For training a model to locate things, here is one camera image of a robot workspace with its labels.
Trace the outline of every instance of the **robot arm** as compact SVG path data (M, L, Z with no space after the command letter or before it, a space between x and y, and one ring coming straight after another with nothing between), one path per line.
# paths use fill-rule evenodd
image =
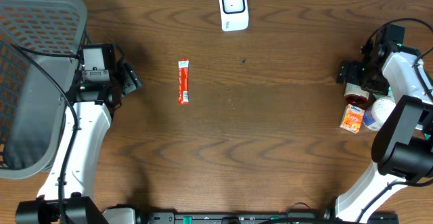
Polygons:
M74 82L66 93L68 101L74 103L79 128L64 175L63 202L66 215L72 223L108 223L92 201L99 150L114 111L121 106L121 99L140 88L141 82L132 67L123 63L123 53L116 63L114 45L86 45L81 57L83 60L76 70ZM64 132L51 172L39 190L37 199L19 204L17 223L50 223L58 220L58 177L73 126L72 113L67 109Z
M336 200L334 214L343 221L366 223L389 197L407 187L405 184L393 186L368 208L391 183L417 183L422 177L433 177L432 142L413 137L415 129L432 133L432 100L426 93L432 86L424 72L423 61L417 60L419 51L403 46L403 37L403 27L384 26L378 31L375 45L368 41L361 50L365 55L362 64L351 66L345 62L342 65L349 70L357 69L347 72L359 75L357 80L364 90L386 95L391 87L396 101L396 108L374 139L373 162Z

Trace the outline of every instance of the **orange snack packet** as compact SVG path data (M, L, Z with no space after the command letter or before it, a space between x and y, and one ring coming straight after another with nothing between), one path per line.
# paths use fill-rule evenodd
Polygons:
M178 104L189 104L188 97L188 67L189 58L179 59L179 96L177 97Z
M364 110L359 107L347 105L340 123L340 128L352 133L358 133L363 122Z

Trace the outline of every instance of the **wood grain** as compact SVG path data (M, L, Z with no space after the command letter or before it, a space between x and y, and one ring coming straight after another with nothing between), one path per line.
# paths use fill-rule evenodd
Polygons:
M381 23L433 22L433 0L248 0L247 30L221 30L218 0L83 0L94 42L118 43L144 86L123 101L102 145L100 208L118 203L180 212L323 210L361 176L374 133L338 128L335 75ZM405 43L433 38L404 23ZM177 60L190 58L190 105L177 105ZM426 58L433 72L433 59ZM46 178L0 179L0 219ZM433 188L383 205L401 223L430 223Z

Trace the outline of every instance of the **white bottle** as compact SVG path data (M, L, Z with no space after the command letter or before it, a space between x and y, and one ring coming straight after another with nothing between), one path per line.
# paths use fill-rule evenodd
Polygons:
M377 99L372 106L366 109L363 124L372 131L379 131L386 119L395 108L395 101L389 97Z

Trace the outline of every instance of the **white device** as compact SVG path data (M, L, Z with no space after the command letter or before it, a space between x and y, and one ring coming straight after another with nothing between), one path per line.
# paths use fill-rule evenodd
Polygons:
M243 30L248 27L249 14L246 0L219 0L221 28L224 31Z

